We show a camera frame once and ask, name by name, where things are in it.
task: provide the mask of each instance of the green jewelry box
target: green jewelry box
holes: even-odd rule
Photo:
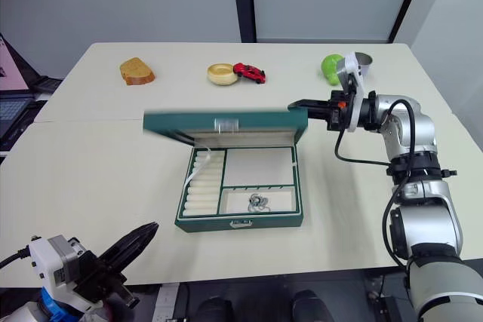
[[[305,109],[147,112],[143,128],[192,147],[174,222],[184,231],[302,223],[297,142]]]

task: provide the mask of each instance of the yellow bowl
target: yellow bowl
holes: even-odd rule
[[[228,86],[238,80],[233,72],[233,65],[228,63],[212,64],[208,67],[208,79],[215,84]]]

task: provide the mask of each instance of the bread slice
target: bread slice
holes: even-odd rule
[[[126,60],[119,68],[128,86],[150,83],[155,78],[152,70],[137,57]]]

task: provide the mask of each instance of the black cable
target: black cable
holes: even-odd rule
[[[402,264],[399,258],[394,254],[394,251],[389,245],[389,239],[387,237],[387,218],[389,217],[389,212],[391,210],[392,205],[394,204],[395,199],[397,198],[401,190],[405,187],[406,183],[408,183],[409,177],[411,176],[411,170],[414,164],[414,148],[416,147],[416,122],[414,120],[414,111],[413,111],[413,108],[411,107],[411,104],[407,100],[403,100],[403,99],[396,100],[389,107],[389,110],[387,111],[387,116],[389,117],[389,115],[391,115],[392,110],[399,103],[405,106],[409,114],[409,128],[410,128],[409,159],[408,159],[408,165],[406,167],[406,177],[399,183],[396,190],[392,193],[392,196],[389,199],[389,202],[387,203],[386,209],[384,210],[382,227],[383,227],[384,246],[386,247],[387,253],[391,256],[391,258],[395,261],[395,263],[399,267],[405,269],[405,266]]]
[[[383,275],[383,281],[380,284],[379,298],[383,298],[384,282],[386,281],[386,275]]]
[[[408,296],[408,301],[409,301],[409,303],[411,304],[411,307],[412,307],[412,308],[414,308],[414,306],[413,306],[413,301],[411,301],[411,298],[410,298],[410,296],[409,296],[409,289],[408,289],[408,288],[405,288],[405,289],[406,289],[406,296]]]
[[[344,136],[345,129],[342,129],[339,132],[339,137],[337,138],[337,142],[335,143],[335,156],[341,161],[346,161],[346,162],[355,162],[357,164],[371,164],[371,165],[381,165],[381,166],[389,166],[390,163],[388,162],[382,162],[382,161],[371,161],[371,160],[358,160],[354,158],[344,158],[343,156],[339,155],[339,146],[340,142],[342,141],[342,136]]]
[[[3,259],[1,262],[0,262],[0,269],[2,269],[3,267],[9,265],[10,263],[12,263],[14,260],[17,260],[17,259],[23,259],[23,258],[26,258],[27,256],[30,256],[30,251],[29,251],[29,247],[25,247],[23,249],[20,249],[18,252],[16,252],[14,255],[12,256],[9,256],[8,258],[5,258]]]

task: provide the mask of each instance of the laptop keyboard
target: laptop keyboard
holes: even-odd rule
[[[4,101],[0,103],[0,121],[11,121],[27,101]]]

